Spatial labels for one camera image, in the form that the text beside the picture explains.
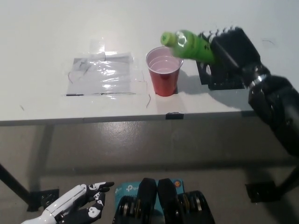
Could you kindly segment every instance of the red plastic cup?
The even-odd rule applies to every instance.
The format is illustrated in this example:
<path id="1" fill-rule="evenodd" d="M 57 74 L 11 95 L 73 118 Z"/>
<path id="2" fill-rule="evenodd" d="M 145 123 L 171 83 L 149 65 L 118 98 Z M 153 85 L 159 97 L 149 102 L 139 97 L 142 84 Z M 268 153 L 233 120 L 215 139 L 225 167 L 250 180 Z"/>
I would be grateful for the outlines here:
<path id="1" fill-rule="evenodd" d="M 168 97 L 175 92 L 183 62 L 183 59 L 172 56 L 168 47 L 158 47 L 147 54 L 146 63 L 156 94 Z"/>

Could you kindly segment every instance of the table leg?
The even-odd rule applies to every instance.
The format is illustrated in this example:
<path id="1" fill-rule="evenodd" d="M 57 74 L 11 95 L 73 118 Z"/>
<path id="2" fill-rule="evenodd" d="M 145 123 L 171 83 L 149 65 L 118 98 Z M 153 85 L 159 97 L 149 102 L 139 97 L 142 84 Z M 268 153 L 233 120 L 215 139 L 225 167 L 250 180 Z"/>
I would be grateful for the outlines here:
<path id="1" fill-rule="evenodd" d="M 59 189 L 27 191 L 1 164 L 0 180 L 28 205 L 27 211 L 38 211 L 41 206 L 46 208 L 59 198 Z"/>
<path id="2" fill-rule="evenodd" d="M 297 166 L 290 175 L 279 185 L 274 181 L 246 184 L 246 190 L 252 203 L 273 202 L 298 186 L 299 166 Z"/>

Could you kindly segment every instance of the cup rim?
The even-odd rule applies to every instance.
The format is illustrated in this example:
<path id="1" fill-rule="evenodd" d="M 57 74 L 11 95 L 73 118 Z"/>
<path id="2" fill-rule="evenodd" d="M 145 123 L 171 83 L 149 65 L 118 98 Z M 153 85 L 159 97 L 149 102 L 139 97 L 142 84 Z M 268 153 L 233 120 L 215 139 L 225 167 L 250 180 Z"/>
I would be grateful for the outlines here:
<path id="1" fill-rule="evenodd" d="M 173 72 L 179 70 L 179 69 L 182 67 L 183 63 L 184 63 L 184 60 L 181 59 L 181 58 L 179 58 L 179 59 L 181 60 L 181 63 L 180 63 L 180 65 L 179 65 L 179 67 L 178 67 L 177 69 L 173 70 L 173 71 L 170 71 L 170 72 L 156 72 L 156 71 L 154 71 L 153 69 L 151 69 L 151 68 L 149 67 L 148 62 L 147 62 L 147 59 L 148 59 L 149 54 L 150 54 L 151 52 L 153 52 L 154 50 L 157 50 L 157 49 L 160 49 L 160 48 L 167 48 L 167 49 L 169 49 L 169 47 L 166 47 L 166 46 L 160 46 L 160 47 L 156 47 L 156 48 L 150 50 L 150 51 L 146 54 L 145 62 L 146 62 L 146 65 L 148 66 L 148 69 L 151 70 L 151 71 L 154 72 L 154 73 L 159 74 L 159 75 L 169 75 L 169 74 L 171 74 L 171 73 L 173 73 Z"/>

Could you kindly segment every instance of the blue box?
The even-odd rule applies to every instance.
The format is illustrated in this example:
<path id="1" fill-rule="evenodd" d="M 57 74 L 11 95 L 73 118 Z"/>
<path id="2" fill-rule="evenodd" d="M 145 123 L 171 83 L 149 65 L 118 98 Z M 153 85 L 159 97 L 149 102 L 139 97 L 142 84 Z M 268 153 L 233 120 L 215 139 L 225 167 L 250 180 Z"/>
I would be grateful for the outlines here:
<path id="1" fill-rule="evenodd" d="M 177 194 L 184 193 L 184 186 L 182 179 L 171 179 L 174 186 L 176 187 Z M 126 182 L 122 183 L 115 190 L 115 209 L 117 209 L 118 203 L 120 202 L 123 196 L 137 196 L 138 187 L 140 182 Z M 156 204 L 155 204 L 155 212 L 156 216 L 163 216 L 163 210 L 159 202 L 159 197 L 157 195 Z"/>

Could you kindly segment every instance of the green bottle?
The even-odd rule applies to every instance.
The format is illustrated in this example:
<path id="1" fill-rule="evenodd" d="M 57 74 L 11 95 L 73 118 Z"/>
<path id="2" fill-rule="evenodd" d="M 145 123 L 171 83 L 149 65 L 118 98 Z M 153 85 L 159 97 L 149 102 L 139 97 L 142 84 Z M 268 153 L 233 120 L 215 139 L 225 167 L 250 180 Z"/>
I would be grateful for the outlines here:
<path id="1" fill-rule="evenodd" d="M 176 33 L 164 32 L 161 36 L 161 44 L 170 47 L 175 57 L 210 64 L 215 62 L 209 42 L 188 30 L 180 30 Z"/>

